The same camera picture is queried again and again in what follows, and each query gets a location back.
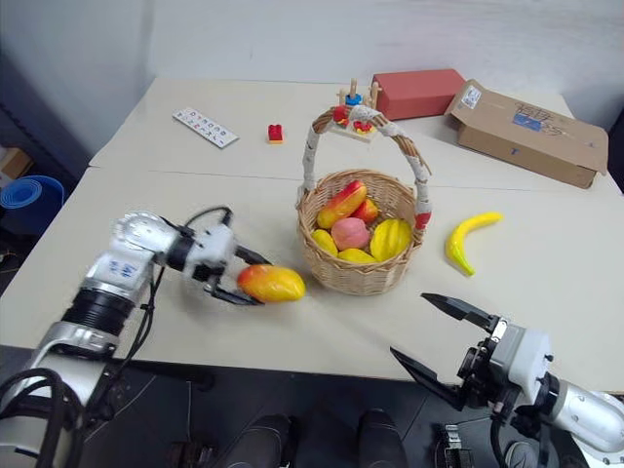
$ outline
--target wooden peg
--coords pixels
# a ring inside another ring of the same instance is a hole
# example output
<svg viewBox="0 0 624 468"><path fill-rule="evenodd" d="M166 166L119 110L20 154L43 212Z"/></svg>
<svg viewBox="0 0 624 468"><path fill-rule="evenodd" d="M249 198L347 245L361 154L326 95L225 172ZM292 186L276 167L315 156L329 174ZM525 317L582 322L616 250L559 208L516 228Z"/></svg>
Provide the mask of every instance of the wooden peg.
<svg viewBox="0 0 624 468"><path fill-rule="evenodd" d="M341 89L340 92L338 93L338 104L339 105L344 105L346 96L347 96L347 90Z"/></svg>
<svg viewBox="0 0 624 468"><path fill-rule="evenodd" d="M349 97L355 99L355 95L358 93L358 80L351 78L351 90L349 90Z"/></svg>
<svg viewBox="0 0 624 468"><path fill-rule="evenodd" d="M376 81L372 83L372 86L370 87L370 107L372 107L373 109L377 108L377 96L379 95L379 92L381 91L381 88L379 88L379 83L377 83Z"/></svg>

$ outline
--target wicker basket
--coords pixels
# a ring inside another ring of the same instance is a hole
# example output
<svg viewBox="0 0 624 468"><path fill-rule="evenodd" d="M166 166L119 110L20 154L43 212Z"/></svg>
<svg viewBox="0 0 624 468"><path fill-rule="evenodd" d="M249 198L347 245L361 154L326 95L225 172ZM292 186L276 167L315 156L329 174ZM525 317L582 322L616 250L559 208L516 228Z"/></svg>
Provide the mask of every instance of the wicker basket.
<svg viewBox="0 0 624 468"><path fill-rule="evenodd" d="M335 125L334 112L348 112L350 121L371 122L382 135L397 142L414 172L417 202L412 189L395 177L365 169L333 173L315 187L314 158L319 136ZM413 141L376 110L362 105L332 107L312 123L303 155L303 171L304 181L299 188L297 202L298 232L312 274L328 288L355 295L385 293L397 285L407 270L411 255L422 244L431 217L426 185L429 168L418 154ZM380 217L373 228L387 218L401 218L412 226L412 241L399 255L378 263L352 263L331 256L312 239L311 233L317 227L319 210L353 180L361 180L366 185L368 196L379 207Z"/></svg>

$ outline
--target person's foot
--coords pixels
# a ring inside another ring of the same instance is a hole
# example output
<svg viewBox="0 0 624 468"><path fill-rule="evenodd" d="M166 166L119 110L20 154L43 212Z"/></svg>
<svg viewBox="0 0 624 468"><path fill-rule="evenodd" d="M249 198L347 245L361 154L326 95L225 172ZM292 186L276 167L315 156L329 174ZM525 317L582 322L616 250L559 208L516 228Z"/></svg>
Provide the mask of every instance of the person's foot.
<svg viewBox="0 0 624 468"><path fill-rule="evenodd" d="M535 468L537 455L528 443L516 442L507 450L505 463L509 468Z"/></svg>
<svg viewBox="0 0 624 468"><path fill-rule="evenodd" d="M360 468L408 468L408 458L394 421L382 409L369 409L358 426Z"/></svg>
<svg viewBox="0 0 624 468"><path fill-rule="evenodd" d="M283 414L265 415L248 427L218 462L219 468L276 468L282 466L292 421Z"/></svg>

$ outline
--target white card with letters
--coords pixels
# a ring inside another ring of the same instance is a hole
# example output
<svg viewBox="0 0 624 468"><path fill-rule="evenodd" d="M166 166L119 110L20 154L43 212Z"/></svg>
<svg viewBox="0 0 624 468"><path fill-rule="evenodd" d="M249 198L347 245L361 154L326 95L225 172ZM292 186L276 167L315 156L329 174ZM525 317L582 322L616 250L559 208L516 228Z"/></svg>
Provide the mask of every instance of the white card with letters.
<svg viewBox="0 0 624 468"><path fill-rule="evenodd" d="M219 148L224 148L238 139L225 127L190 107L174 112L174 118Z"/></svg>

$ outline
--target yellow banana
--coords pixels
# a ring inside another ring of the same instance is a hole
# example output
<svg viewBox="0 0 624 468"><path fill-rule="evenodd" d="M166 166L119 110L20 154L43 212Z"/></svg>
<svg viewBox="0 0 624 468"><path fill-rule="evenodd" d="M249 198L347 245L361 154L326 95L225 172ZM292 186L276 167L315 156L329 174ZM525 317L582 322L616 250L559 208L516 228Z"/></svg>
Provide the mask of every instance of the yellow banana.
<svg viewBox="0 0 624 468"><path fill-rule="evenodd" d="M503 218L498 212L487 212L465 219L453 229L447 237L445 252L450 261L454 262L466 276L475 274L475 269L466 260L464 253L464 237L473 229L488 226Z"/></svg>

